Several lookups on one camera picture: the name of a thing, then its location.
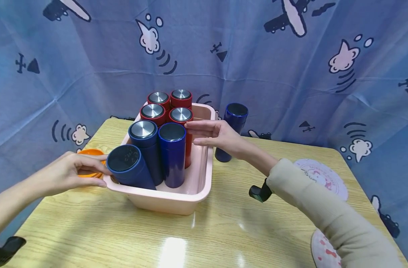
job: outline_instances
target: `handwriting on bottle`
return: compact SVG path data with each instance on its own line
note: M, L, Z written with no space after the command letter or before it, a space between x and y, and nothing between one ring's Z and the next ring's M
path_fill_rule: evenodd
M124 161L125 161L125 163L132 162L133 159L134 160L138 159L138 156L139 156L139 154L138 154L138 152L136 150L130 149L126 153Z

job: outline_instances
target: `plastic storage bin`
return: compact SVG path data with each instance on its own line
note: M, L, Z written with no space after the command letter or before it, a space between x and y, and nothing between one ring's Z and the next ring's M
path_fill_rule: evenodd
M193 103L192 112L194 120L214 120L216 118L215 110L209 105ZM126 133L121 145L130 143L130 136ZM107 175L103 176L103 180L107 183L108 189L126 194L137 208L190 215L195 211L196 205L207 198L210 192L213 148L192 145L191 158L192 164L185 170L185 182L178 188L170 188L163 182L156 187L157 190L155 191L125 186Z

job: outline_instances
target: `orange bowl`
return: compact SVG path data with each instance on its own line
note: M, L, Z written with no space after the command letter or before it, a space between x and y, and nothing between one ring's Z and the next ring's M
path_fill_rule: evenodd
M85 149L79 152L79 154L88 154L88 155L104 155L102 150L99 149ZM101 172L92 172L89 171L88 173L83 173L80 174L79 177L81 178L99 178L101 177L102 173Z

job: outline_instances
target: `standing bottle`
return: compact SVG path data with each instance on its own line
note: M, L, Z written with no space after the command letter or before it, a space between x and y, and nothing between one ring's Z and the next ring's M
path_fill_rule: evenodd
M147 96L147 104L162 105L162 107L165 108L165 112L167 113L168 111L170 111L170 96L168 96L167 93L161 91L150 93L149 96Z
M128 129L128 135L130 136L131 144L140 149L153 182L155 186L158 186L164 181L158 146L158 127L152 121L137 121Z
M192 93L185 89L176 89L171 92L171 109L186 107L192 110Z
M169 113L169 121L176 122L185 126L185 124L189 121L193 121L194 114L189 108L185 107L178 107L171 110ZM185 153L185 169L187 169L192 161L191 161L191 150L192 150L192 134L186 134L186 153Z
M249 110L243 104L231 103L227 105L223 119L233 130L235 130L235 132L241 134L241 130L243 130L248 114ZM219 148L216 148L214 156L221 162L229 162L232 159L232 156L229 153Z
M156 126L160 127L167 120L165 108L159 104L148 104L140 109L140 117L142 120L152 121Z
M106 166L120 184L156 190L146 162L137 146L124 144L114 148L107 156Z
M185 181L186 129L175 122L162 125L158 131L165 184L180 187Z

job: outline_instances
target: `red thermos bottle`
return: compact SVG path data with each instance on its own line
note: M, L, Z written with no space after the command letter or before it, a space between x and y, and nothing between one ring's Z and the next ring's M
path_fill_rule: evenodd
M147 96L147 104L152 103L162 105L165 108L165 112L171 110L170 96L168 96L167 93L161 91L150 93L149 96Z
M143 106L140 110L140 117L142 120L154 122L158 127L165 124L167 119L165 108L159 104L148 104Z
M171 92L171 109L186 107L192 110L192 94L185 89L176 89Z
M171 110L169 114L171 122L176 122L185 126L186 122L193 121L192 110L185 107L178 107ZM191 165L192 134L186 134L185 169Z

